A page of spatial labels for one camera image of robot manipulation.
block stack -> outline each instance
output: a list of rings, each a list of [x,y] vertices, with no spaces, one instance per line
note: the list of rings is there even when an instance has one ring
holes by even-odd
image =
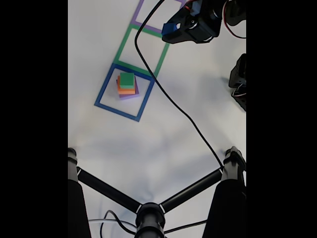
[[[137,80],[134,73],[121,73],[117,79],[118,94],[120,99],[130,99],[139,96]]]

tripod leg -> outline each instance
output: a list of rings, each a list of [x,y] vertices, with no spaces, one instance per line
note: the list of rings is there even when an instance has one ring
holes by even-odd
[[[68,149],[68,238],[91,238],[83,189],[77,179],[77,158]]]
[[[247,236],[247,192],[242,171],[235,160],[224,161],[221,182],[214,192],[203,238]]]

black wire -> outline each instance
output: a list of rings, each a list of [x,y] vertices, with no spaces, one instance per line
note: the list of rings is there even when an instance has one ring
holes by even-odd
[[[190,122],[193,124],[193,126],[195,127],[196,131],[198,132],[198,134],[201,136],[201,138],[203,139],[203,141],[207,144],[207,146],[209,147],[209,149],[212,151],[213,155],[216,157],[218,163],[220,164],[221,170],[223,170],[223,165],[220,161],[220,159],[218,158],[217,154],[215,153],[215,151],[213,150],[213,148],[209,145],[209,143],[207,142],[207,140],[204,138],[203,134],[200,132],[200,130],[198,129],[198,127],[196,126],[195,122],[193,121],[193,119],[191,119],[191,117],[184,112],[172,99],[171,97],[165,92],[165,90],[162,88],[162,86],[160,85],[160,83],[158,82],[157,78],[154,76],[153,72],[151,71],[150,67],[148,66],[147,62],[145,61],[143,55],[140,52],[140,49],[138,47],[138,37],[142,31],[142,29],[144,28],[144,26],[147,24],[147,22],[149,21],[149,19],[151,18],[151,16],[154,14],[154,12],[158,9],[158,7],[164,2],[165,0],[160,0],[156,6],[152,9],[152,11],[150,12],[150,14],[147,16],[147,18],[144,20],[144,22],[142,23],[140,29],[138,30],[135,39],[134,39],[134,44],[135,44],[135,48],[137,50],[137,52],[139,53],[139,56],[141,57],[143,63],[145,64],[146,68],[148,69],[148,71],[150,72],[152,78],[155,80],[155,82],[157,83],[158,87],[161,89],[161,91],[163,92],[163,94],[170,100],[171,103],[173,103],[173,105],[181,111],[181,113],[183,113],[188,120],[190,120]]]
[[[125,232],[128,232],[129,234],[135,235],[135,232],[133,232],[133,231],[129,230],[128,228],[126,228],[126,227],[121,223],[121,221],[119,220],[119,218],[117,217],[117,215],[116,215],[114,212],[112,212],[111,210],[108,210],[108,211],[106,212],[104,219],[106,219],[108,213],[111,213],[111,214],[114,216],[114,218],[115,218],[115,220],[118,222],[119,226],[120,226],[122,229],[124,229]],[[103,234],[102,234],[103,226],[104,226],[104,224],[102,223],[101,226],[100,226],[100,237],[101,237],[101,238],[103,238]]]
[[[117,217],[117,215],[116,215],[113,211],[111,211],[111,210],[108,210],[108,211],[106,212],[104,219],[106,219],[108,213],[111,213],[111,214],[114,216],[114,218],[115,218],[115,220],[114,220],[114,219],[108,219],[108,220],[117,221],[118,224],[119,224],[119,226],[120,226],[122,229],[124,229],[124,231],[126,231],[126,232],[128,232],[129,234],[132,234],[132,235],[135,235],[135,234],[136,234],[135,232],[133,232],[133,231],[127,229],[127,228],[122,224],[123,221],[119,220],[119,218]],[[181,227],[176,227],[176,228],[167,230],[167,231],[164,232],[164,233],[165,233],[165,234],[168,234],[168,233],[175,232],[175,231],[179,231],[179,230],[182,230],[182,229],[185,229],[185,228],[202,225],[202,224],[205,224],[206,222],[207,222],[207,220],[204,220],[204,221],[201,221],[201,222],[191,223],[191,224],[188,224],[188,225],[184,225],[184,226],[181,226]],[[124,223],[130,224],[130,225],[134,226],[135,228],[137,228],[137,227],[136,227],[135,225],[133,225],[132,223],[129,223],[129,222],[124,222]],[[100,226],[100,237],[101,237],[101,238],[103,238],[103,235],[102,235],[103,226],[104,226],[104,224],[102,223],[101,226]]]
[[[114,221],[114,222],[116,222],[117,220],[116,220],[116,219],[106,219],[106,221]],[[131,226],[135,227],[135,229],[137,229],[137,227],[136,227],[134,224],[130,223],[130,222],[126,222],[126,221],[123,221],[123,220],[120,220],[120,222],[121,222],[122,224],[131,225]]]
[[[164,233],[165,233],[165,234],[168,234],[168,233],[175,232],[175,231],[179,231],[179,230],[182,230],[182,229],[185,229],[185,228],[202,225],[202,224],[205,224],[206,222],[207,222],[207,220],[204,220],[204,221],[201,221],[201,222],[195,222],[195,223],[192,223],[192,224],[188,224],[188,225],[184,225],[184,226],[181,226],[181,227],[176,227],[176,228],[174,228],[174,229],[167,230],[167,231],[164,232]]]

green square outline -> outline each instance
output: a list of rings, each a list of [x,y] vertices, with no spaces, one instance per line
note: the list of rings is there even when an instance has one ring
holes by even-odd
[[[133,66],[133,65],[131,65],[131,64],[129,64],[129,63],[125,63],[125,62],[122,62],[122,61],[119,60],[119,58],[120,58],[120,56],[121,56],[121,53],[122,53],[122,51],[123,51],[123,48],[124,48],[124,46],[125,46],[125,44],[126,44],[128,38],[129,38],[129,35],[130,35],[132,29],[139,30],[140,27],[137,26],[137,25],[134,25],[134,24],[129,24],[129,27],[128,27],[127,31],[125,32],[125,35],[124,35],[123,40],[122,40],[122,42],[121,42],[121,45],[120,45],[120,47],[119,47],[119,49],[118,49],[118,51],[117,51],[117,54],[115,55],[115,58],[114,58],[114,60],[113,60],[113,63],[118,64],[118,65],[121,65],[121,66],[126,67],[126,68],[129,68],[129,69],[131,69],[131,70],[134,70],[134,71],[143,73],[143,74],[145,74],[145,75],[151,76],[151,74],[150,74],[147,70],[142,69],[142,68],[139,68],[139,67],[136,67],[136,66]],[[148,29],[146,29],[146,28],[143,28],[142,31],[143,31],[144,33],[148,33],[148,34],[150,34],[150,35],[153,35],[153,36],[156,36],[156,37],[159,37],[159,38],[162,37],[161,33],[157,33],[157,32],[148,30]],[[166,53],[167,53],[167,50],[168,50],[169,45],[170,45],[169,43],[166,43],[165,46],[164,46],[164,48],[163,48],[162,54],[161,54],[161,56],[160,56],[160,58],[159,58],[159,60],[158,60],[159,62],[158,62],[157,67],[156,67],[156,69],[155,69],[155,71],[154,71],[154,76],[155,76],[155,77],[157,77],[158,74],[159,74],[160,68],[162,67],[162,64],[163,64],[164,58],[165,58],[165,56],[166,56]]]

square outline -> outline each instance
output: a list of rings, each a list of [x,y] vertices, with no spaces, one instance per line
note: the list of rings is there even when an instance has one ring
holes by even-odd
[[[118,49],[118,51],[117,51],[117,54],[116,54],[115,57],[114,57],[113,63],[118,64],[118,65],[121,65],[121,66],[126,67],[126,68],[129,68],[129,69],[134,70],[134,71],[136,71],[136,72],[140,72],[140,73],[142,73],[142,74],[151,76],[151,74],[150,74],[146,69],[142,69],[142,68],[139,68],[139,67],[137,67],[137,66],[133,66],[133,65],[131,65],[131,64],[129,64],[129,63],[125,63],[125,62],[122,62],[122,61],[119,60],[119,58],[120,58],[120,56],[121,56],[121,53],[122,53],[122,51],[123,51],[123,48],[124,48],[124,46],[125,46],[125,44],[126,44],[128,38],[129,38],[129,35],[130,35],[132,29],[139,30],[140,27],[137,26],[137,25],[129,24],[129,27],[128,27],[127,31],[125,32],[125,35],[124,35],[124,37],[123,37],[123,40],[122,40],[122,42],[121,42],[121,44],[120,44],[120,47],[119,47],[119,49]],[[156,36],[156,37],[159,37],[159,38],[162,37],[161,33],[153,32],[153,31],[148,30],[148,29],[144,29],[144,28],[143,28],[142,31],[143,31],[144,33],[148,33],[148,34],[150,34],[150,35],[153,35],[153,36]],[[160,70],[160,68],[162,67],[162,64],[163,64],[164,58],[165,58],[165,56],[166,56],[168,47],[169,47],[169,43],[166,43],[165,46],[164,46],[164,48],[163,48],[162,54],[161,54],[161,56],[160,56],[160,58],[159,58],[159,60],[158,60],[159,62],[158,62],[157,66],[156,66],[156,69],[155,69],[155,71],[154,71],[154,76],[155,76],[155,77],[157,77],[158,74],[159,74],[159,70]]]
[[[180,9],[181,9],[181,8],[185,5],[185,3],[186,3],[186,0],[175,0],[175,1],[179,1],[180,3],[182,3],[181,6],[180,6]],[[142,23],[140,23],[140,22],[137,21],[137,17],[138,17],[138,15],[139,15],[139,12],[140,12],[140,10],[141,10],[141,7],[142,7],[143,3],[144,3],[144,0],[140,0],[139,4],[138,4],[138,6],[137,6],[137,9],[135,10],[135,12],[134,12],[134,14],[133,14],[133,17],[132,17],[132,20],[131,20],[130,24],[133,24],[133,25],[136,25],[136,26],[141,26],[141,25],[142,25]],[[162,33],[162,30],[157,29],[157,28],[155,28],[155,27],[153,27],[153,26],[145,25],[144,28],[146,28],[146,29],[148,29],[148,30],[151,30],[151,31],[154,31],[154,32],[156,32],[156,33]]]
[[[133,115],[131,115],[131,114],[125,113],[125,112],[123,112],[123,111],[120,111],[120,110],[118,110],[118,109],[115,109],[115,108],[112,108],[112,107],[109,107],[109,106],[106,106],[106,105],[100,103],[100,100],[101,100],[101,98],[102,98],[102,96],[103,96],[103,94],[104,94],[104,92],[105,92],[105,90],[106,90],[106,87],[107,87],[107,85],[108,85],[108,83],[109,83],[109,80],[110,80],[110,78],[111,78],[111,76],[112,76],[112,73],[113,73],[113,71],[114,71],[115,68],[117,68],[117,69],[119,69],[119,70],[123,70],[123,71],[128,72],[128,73],[134,73],[136,76],[141,77],[141,78],[143,78],[143,79],[145,79],[145,80],[149,80],[149,81],[150,81],[149,87],[148,87],[148,89],[147,89],[147,92],[145,93],[143,102],[142,102],[142,104],[141,104],[141,107],[140,107],[140,109],[139,109],[139,112],[138,112],[137,116],[133,116]],[[148,98],[149,98],[149,96],[150,96],[150,93],[151,93],[151,91],[152,91],[153,86],[154,86],[154,80],[152,79],[151,76],[145,75],[145,74],[140,73],[140,72],[138,72],[138,71],[134,71],[133,69],[124,67],[124,66],[122,66],[122,65],[112,63],[112,65],[111,65],[111,67],[110,67],[110,69],[109,69],[109,71],[108,71],[108,74],[107,74],[107,76],[106,76],[106,79],[105,79],[105,81],[104,81],[104,83],[103,83],[103,85],[102,85],[102,87],[101,87],[101,90],[100,90],[100,92],[99,92],[99,94],[98,94],[98,97],[97,97],[97,99],[96,99],[94,105],[97,106],[97,107],[100,107],[100,108],[102,108],[102,109],[105,109],[105,110],[107,110],[107,111],[110,111],[110,112],[116,113],[116,114],[118,114],[118,115],[124,116],[124,117],[126,117],[126,118],[129,118],[129,119],[132,119],[132,120],[135,120],[135,121],[140,121],[141,116],[142,116],[142,113],[143,113],[143,110],[144,110],[145,105],[146,105],[146,103],[147,103],[147,101],[148,101]]]

